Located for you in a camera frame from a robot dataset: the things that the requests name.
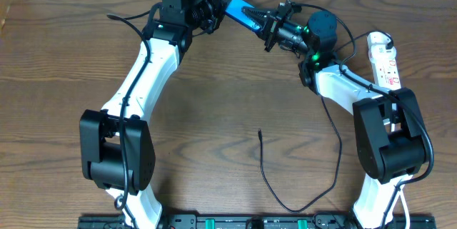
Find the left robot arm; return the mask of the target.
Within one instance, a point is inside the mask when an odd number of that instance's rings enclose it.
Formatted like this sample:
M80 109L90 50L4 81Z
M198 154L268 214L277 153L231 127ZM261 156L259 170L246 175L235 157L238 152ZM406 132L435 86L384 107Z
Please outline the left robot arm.
M134 17L108 14L140 38L139 54L117 92L98 110L87 109L79 121L83 176L114 197L126 228L157 228L163 211L151 187L156 155L149 122L171 74L188 51L194 30L212 34L231 0L161 0Z

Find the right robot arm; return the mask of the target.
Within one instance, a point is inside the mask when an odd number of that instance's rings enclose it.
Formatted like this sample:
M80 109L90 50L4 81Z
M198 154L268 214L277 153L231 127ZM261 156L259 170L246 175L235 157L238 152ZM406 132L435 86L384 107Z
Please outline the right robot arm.
M230 16L252 30L270 51L279 46L299 58L302 84L322 99L331 99L353 116L358 159L365 178L358 200L343 228L426 228L430 218L398 219L394 205L406 185L427 178L435 163L433 144L415 94L399 85L396 50L391 36L369 31L369 57L374 81L351 72L337 53L342 20L315 6L305 25L293 21L300 3L276 9L239 4Z

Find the blue Galaxy smartphone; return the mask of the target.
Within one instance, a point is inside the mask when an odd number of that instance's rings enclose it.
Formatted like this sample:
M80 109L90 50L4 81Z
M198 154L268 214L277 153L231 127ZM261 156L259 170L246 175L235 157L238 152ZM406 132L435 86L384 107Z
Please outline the blue Galaxy smartphone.
M256 24L253 20L251 20L249 17L247 17L247 15L245 15L243 9L246 7L253 8L252 5L250 5L244 0L230 0L228 6L226 7L225 15L227 15L234 21L238 22L245 28L256 33L261 29L261 27L258 24Z

